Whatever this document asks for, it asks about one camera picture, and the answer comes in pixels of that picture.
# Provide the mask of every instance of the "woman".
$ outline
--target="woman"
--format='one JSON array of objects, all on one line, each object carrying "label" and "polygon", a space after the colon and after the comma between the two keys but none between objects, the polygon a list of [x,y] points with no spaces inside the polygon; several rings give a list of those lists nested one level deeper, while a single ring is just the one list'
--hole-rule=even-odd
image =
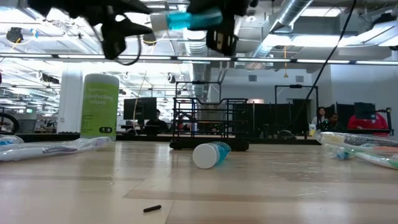
[{"label": "woman", "polygon": [[325,114],[326,114],[325,108],[323,106],[319,107],[318,114],[315,117],[313,117],[311,124],[318,124],[318,121],[319,123],[327,121],[328,119],[325,118]]}]

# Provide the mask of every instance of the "black cable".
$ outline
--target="black cable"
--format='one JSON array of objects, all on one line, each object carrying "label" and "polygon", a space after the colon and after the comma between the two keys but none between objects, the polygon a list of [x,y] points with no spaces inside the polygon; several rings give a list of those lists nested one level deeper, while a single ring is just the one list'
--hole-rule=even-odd
[{"label": "black cable", "polygon": [[308,101],[308,99],[310,98],[313,89],[316,87],[316,85],[317,85],[317,83],[318,83],[318,81],[319,81],[319,78],[320,78],[321,75],[322,75],[322,72],[324,71],[324,69],[325,69],[326,65],[328,64],[329,60],[331,59],[331,57],[333,56],[333,54],[334,54],[335,51],[337,50],[338,44],[339,44],[340,41],[343,39],[344,34],[345,34],[345,32],[346,32],[346,29],[347,29],[347,26],[348,26],[348,22],[349,22],[349,20],[351,19],[351,16],[353,15],[353,12],[354,12],[354,9],[355,9],[355,6],[356,6],[356,2],[357,2],[357,0],[353,0],[353,5],[351,6],[351,9],[349,10],[349,14],[348,14],[347,20],[346,20],[346,22],[345,22],[345,24],[344,24],[343,30],[341,31],[340,38],[338,39],[338,43],[337,43],[336,46],[333,48],[333,50],[330,52],[330,55],[329,55],[328,58],[326,59],[325,63],[322,65],[322,68],[321,68],[321,70],[319,71],[319,74],[318,74],[318,76],[317,76],[317,79],[315,79],[315,82],[313,83],[310,92],[308,92],[308,95],[307,95],[307,97],[305,98],[305,100],[304,100],[304,102],[303,102],[303,105],[301,106],[301,108],[300,108],[299,111],[297,112],[296,117],[294,118],[293,126],[296,125],[297,120],[298,120],[298,118],[299,118],[299,116],[300,116],[300,113],[303,111],[304,106],[307,105],[307,101]]},{"label": "black cable", "polygon": [[138,42],[138,53],[136,59],[134,59],[132,62],[129,63],[122,63],[118,59],[115,59],[114,61],[124,66],[134,65],[136,62],[138,62],[139,58],[141,57],[141,50],[142,50],[141,38],[139,35],[137,35],[137,42]]},{"label": "black cable", "polygon": [[15,117],[13,117],[13,116],[11,116],[11,115],[9,115],[9,114],[6,114],[6,113],[1,113],[1,112],[0,112],[0,117],[7,118],[7,119],[9,119],[9,120],[14,124],[14,125],[12,126],[12,131],[11,131],[11,133],[9,133],[9,132],[0,132],[0,134],[6,134],[6,133],[8,133],[8,134],[14,134],[14,133],[16,133],[16,132],[19,130],[19,122],[18,122],[17,119],[15,119]]},{"label": "black cable", "polygon": [[[94,35],[97,38],[97,40],[101,43],[100,35],[98,35],[97,31],[95,30],[95,28],[93,26],[90,26],[90,27],[93,30]],[[132,62],[129,62],[129,63],[122,63],[118,59],[115,59],[114,61],[119,63],[119,64],[121,64],[121,65],[124,65],[124,66],[130,66],[130,65],[134,65],[135,63],[137,63],[139,58],[141,57],[141,51],[142,51],[142,44],[141,44],[140,35],[137,35],[137,43],[138,43],[138,53],[137,53],[136,59],[134,59]]]}]

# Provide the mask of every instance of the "small black object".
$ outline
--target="small black object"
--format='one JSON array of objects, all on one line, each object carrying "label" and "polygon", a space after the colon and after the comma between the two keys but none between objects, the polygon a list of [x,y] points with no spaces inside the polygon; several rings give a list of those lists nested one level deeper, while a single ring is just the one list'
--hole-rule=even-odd
[{"label": "small black object", "polygon": [[145,34],[142,39],[144,40],[144,43],[148,46],[153,46],[156,44],[156,36],[153,32],[150,34]]},{"label": "small black object", "polygon": [[159,210],[161,208],[162,208],[161,205],[156,205],[156,206],[153,206],[153,207],[150,207],[150,208],[145,208],[144,212],[151,212],[151,211]]},{"label": "small black object", "polygon": [[296,139],[294,134],[291,131],[288,130],[281,130],[278,133],[278,139]]},{"label": "small black object", "polygon": [[24,36],[22,35],[22,28],[11,27],[11,29],[6,34],[6,38],[12,43],[21,43],[24,40]]}]

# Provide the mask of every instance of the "white pillar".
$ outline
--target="white pillar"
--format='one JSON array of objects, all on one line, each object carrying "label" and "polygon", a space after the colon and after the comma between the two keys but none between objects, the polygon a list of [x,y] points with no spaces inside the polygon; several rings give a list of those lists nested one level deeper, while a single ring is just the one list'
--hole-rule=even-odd
[{"label": "white pillar", "polygon": [[84,74],[79,63],[67,63],[62,72],[57,132],[80,132]]}]

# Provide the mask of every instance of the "blue liquid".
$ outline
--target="blue liquid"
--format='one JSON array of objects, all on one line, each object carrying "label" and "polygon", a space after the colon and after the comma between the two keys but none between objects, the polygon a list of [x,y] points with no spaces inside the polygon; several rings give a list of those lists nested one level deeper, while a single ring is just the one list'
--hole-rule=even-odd
[{"label": "blue liquid", "polygon": [[13,144],[13,140],[1,140],[0,141],[0,146],[5,146],[6,144]]},{"label": "blue liquid", "polygon": [[217,164],[219,164],[225,159],[225,157],[229,154],[229,152],[231,152],[231,147],[223,142],[212,142],[212,144],[214,144],[214,146],[220,152],[220,157],[218,158],[217,161]]},{"label": "blue liquid", "polygon": [[199,27],[215,26],[223,21],[223,15],[218,8],[207,10],[201,14],[187,12],[171,12],[166,15],[169,29],[193,29]]}]

